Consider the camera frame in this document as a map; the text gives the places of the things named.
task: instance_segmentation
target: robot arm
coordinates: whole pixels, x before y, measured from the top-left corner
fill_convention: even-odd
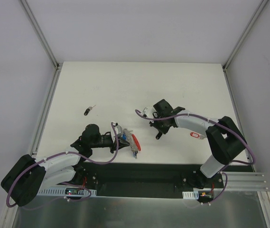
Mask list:
[[[208,138],[212,155],[196,173],[186,179],[187,182],[195,188],[202,189],[207,179],[212,178],[245,149],[244,145],[233,134],[206,121],[213,120],[234,131],[245,140],[230,117],[225,116],[221,119],[205,118],[206,120],[199,119],[190,116],[189,113],[194,113],[185,110],[185,108],[177,107],[173,109],[164,99],[153,105],[153,107],[145,108],[142,113],[143,118],[154,119],[151,120],[149,124],[158,130],[156,139],[166,134],[170,127],[187,128]]]
[[[115,133],[118,136],[118,142],[115,140]],[[92,155],[92,148],[109,147],[113,153],[117,147],[119,149],[129,146],[130,143],[122,138],[122,128],[116,124],[111,132],[101,135],[99,127],[90,124],[82,132],[82,135],[66,149],[68,152],[79,153],[86,158]],[[22,156],[14,167],[9,171],[1,182],[1,187],[8,193],[15,179],[29,166],[40,163],[27,171],[16,183],[11,197],[20,206],[31,202],[37,193],[58,183],[68,182],[77,183],[83,180],[83,162],[84,158],[74,153],[62,153],[46,161],[44,157],[32,158],[30,155]]]

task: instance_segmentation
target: small black object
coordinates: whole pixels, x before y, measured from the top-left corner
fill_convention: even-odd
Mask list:
[[[157,139],[157,140],[160,139],[161,136],[162,136],[162,133],[159,132],[159,133],[156,135],[156,139]]]
[[[208,203],[213,201],[214,195],[212,192],[205,192],[205,194],[202,193],[203,192],[199,192],[199,197],[197,199],[199,203]]]
[[[121,137],[119,139],[119,149],[129,146],[129,142]],[[111,153],[116,150],[116,141],[113,142],[110,132],[106,132],[101,135],[99,127],[96,124],[89,124],[86,126],[82,135],[70,146],[76,148],[80,154],[85,157],[90,157],[93,153],[92,148],[104,148],[109,147]]]
[[[163,118],[163,117],[170,117],[170,116],[176,115],[182,110],[185,110],[185,108],[182,108],[182,107],[177,107],[173,109],[172,106],[165,99],[162,99],[161,101],[157,102],[155,105],[153,105],[153,107],[156,110],[156,113],[153,113],[153,116],[155,119]],[[150,122],[149,125],[151,127],[156,128],[159,131],[159,133],[156,136],[156,139],[160,139],[162,134],[168,133],[170,127],[172,126],[177,127],[177,124],[175,123],[174,118],[171,118],[168,120],[162,120],[162,121],[154,121],[153,123]]]
[[[14,180],[20,173],[35,163],[35,159],[29,154],[22,156],[2,180],[1,187],[8,193]],[[11,192],[12,199],[19,207],[28,204],[34,199],[39,191],[45,173],[44,167],[37,165],[20,178]]]
[[[84,115],[87,115],[91,110],[89,108],[86,109],[86,111],[84,112]]]
[[[209,179],[198,169],[187,176],[186,182],[193,188],[203,189],[209,182]]]

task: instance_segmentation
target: white wall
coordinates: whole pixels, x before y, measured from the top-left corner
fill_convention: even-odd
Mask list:
[[[261,0],[28,0],[63,61],[224,64]]]
[[[54,74],[17,0],[0,1],[0,182],[28,152]],[[6,192],[0,186],[0,215]]]
[[[270,2],[228,69],[245,136],[270,185]]]

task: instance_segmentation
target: white table surface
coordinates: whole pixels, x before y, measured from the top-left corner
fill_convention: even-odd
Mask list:
[[[135,114],[135,109],[143,110],[163,98],[173,108],[185,107],[207,117],[226,115],[236,123],[220,64],[64,62],[37,155],[65,151],[88,124],[97,124],[104,134],[116,121],[133,130],[142,150],[135,159],[129,147],[123,148],[114,162],[204,163],[211,155],[207,139],[171,128],[156,140],[158,131]],[[105,162],[112,156],[109,148],[96,148],[91,159]],[[237,159],[247,161],[245,152]]]

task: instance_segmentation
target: purple cable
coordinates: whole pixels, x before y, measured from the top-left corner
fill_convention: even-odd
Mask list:
[[[217,125],[218,127],[221,127],[222,129],[228,131],[229,133],[233,134],[239,141],[241,141],[241,143],[248,150],[250,156],[252,157],[252,162],[245,162],[245,161],[239,161],[239,160],[232,160],[231,162],[238,162],[238,163],[245,164],[245,165],[253,165],[256,162],[256,157],[255,157],[252,149],[248,146],[248,144],[236,132],[232,131],[230,128],[227,128],[227,127],[225,127],[225,126],[221,125],[220,123],[217,123],[217,122],[215,122],[213,120],[209,120],[209,119],[207,119],[207,118],[205,118],[203,116],[192,114],[192,113],[189,113],[189,114],[186,114],[186,113],[184,113],[184,114],[176,114],[176,115],[169,116],[169,117],[153,119],[153,118],[147,118],[147,117],[142,116],[141,112],[139,110],[137,110],[137,109],[135,110],[135,112],[141,118],[143,118],[145,120],[152,120],[152,121],[168,120],[168,119],[172,119],[172,118],[179,117],[179,116],[193,116],[193,117],[205,120],[207,122],[210,122],[210,123],[212,123],[214,125]]]
[[[92,192],[89,189],[87,189],[87,188],[85,188],[83,186],[78,186],[78,185],[70,184],[70,183],[67,183],[67,182],[62,182],[61,184],[73,186],[73,187],[80,188],[80,189],[83,189],[83,190],[86,190],[86,191],[89,192],[89,196],[86,196],[84,198],[77,199],[77,200],[69,199],[69,201],[71,201],[71,202],[81,202],[81,201],[87,200],[88,198],[90,198],[92,196]],[[24,209],[24,210],[27,210],[27,211],[33,211],[33,210],[37,210],[37,209],[40,209],[42,207],[45,207],[46,205],[50,204],[51,202],[56,201],[57,199],[65,199],[65,197],[59,196],[59,197],[53,198],[50,201],[46,202],[45,204],[43,204],[41,206],[38,206],[38,207],[35,207],[35,208],[26,208],[26,207],[21,207],[21,208]]]
[[[113,129],[114,134],[115,134],[115,139],[116,139],[117,145],[116,145],[116,153],[114,154],[113,158],[110,159],[109,161],[106,161],[106,162],[93,161],[93,160],[91,160],[91,159],[89,159],[89,158],[87,158],[87,157],[85,157],[85,156],[83,156],[83,155],[81,155],[81,154],[79,154],[79,153],[76,153],[76,152],[67,152],[67,153],[66,153],[66,152],[61,152],[61,153],[57,153],[57,154],[54,154],[54,155],[49,156],[48,158],[46,158],[45,161],[48,161],[48,160],[50,160],[50,159],[52,159],[52,158],[55,158],[55,157],[58,157],[58,156],[61,156],[61,155],[64,155],[64,154],[76,154],[76,155],[78,155],[78,156],[80,156],[80,157],[82,157],[82,158],[84,158],[84,159],[86,159],[86,160],[88,160],[88,161],[90,161],[90,162],[92,162],[92,163],[98,164],[98,165],[106,165],[106,164],[108,164],[108,163],[111,163],[111,162],[116,158],[116,156],[117,156],[117,154],[118,154],[118,149],[119,149],[119,139],[118,139],[118,135],[117,135],[117,133],[116,133],[116,131],[115,131],[115,126],[114,126],[113,122],[111,122],[111,126],[112,126],[112,129]],[[31,166],[27,167],[27,168],[26,168],[24,171],[22,171],[22,172],[19,174],[19,176],[14,180],[14,182],[12,183],[12,185],[11,185],[9,191],[8,191],[7,197],[6,197],[6,205],[7,205],[7,207],[12,208],[12,207],[16,206],[16,203],[10,204],[10,203],[9,203],[9,200],[10,200],[10,196],[11,196],[12,190],[14,189],[14,187],[16,186],[16,184],[17,184],[17,182],[20,180],[20,178],[21,178],[26,172],[28,172],[29,170],[31,170],[32,168],[36,167],[37,165],[39,165],[39,164],[41,164],[41,163],[43,163],[43,162],[44,162],[44,160],[41,160],[41,161],[39,161],[39,162],[37,162],[37,163],[35,163],[35,164],[32,164]]]
[[[222,191],[218,194],[218,196],[216,196],[216,198],[213,199],[211,202],[214,202],[215,200],[217,200],[222,195],[222,193],[225,191],[226,186],[228,185],[228,175],[225,172],[221,172],[221,174],[224,174],[225,175],[225,184],[224,184],[224,187],[223,187]]]

